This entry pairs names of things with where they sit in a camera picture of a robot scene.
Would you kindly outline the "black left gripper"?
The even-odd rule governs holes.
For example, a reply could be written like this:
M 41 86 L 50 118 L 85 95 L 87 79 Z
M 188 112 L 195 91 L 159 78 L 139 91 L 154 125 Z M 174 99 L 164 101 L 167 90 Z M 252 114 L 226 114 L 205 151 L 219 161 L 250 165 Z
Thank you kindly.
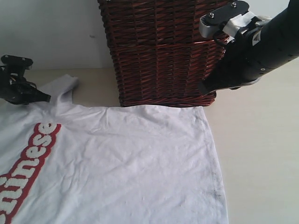
M 0 98 L 14 105 L 22 105 L 32 102 L 49 103 L 51 95 L 39 91 L 34 83 L 28 82 L 24 77 L 8 74 L 1 67 Z

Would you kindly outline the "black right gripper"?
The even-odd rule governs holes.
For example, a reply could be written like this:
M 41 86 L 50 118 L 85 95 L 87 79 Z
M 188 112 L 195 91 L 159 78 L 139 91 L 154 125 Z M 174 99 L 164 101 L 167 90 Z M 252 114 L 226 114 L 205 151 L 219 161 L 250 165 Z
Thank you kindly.
M 259 31 L 236 40 L 227 49 L 223 64 L 199 82 L 198 90 L 207 95 L 219 90 L 237 90 L 257 83 L 261 76 L 299 56 L 299 2 L 288 7 Z

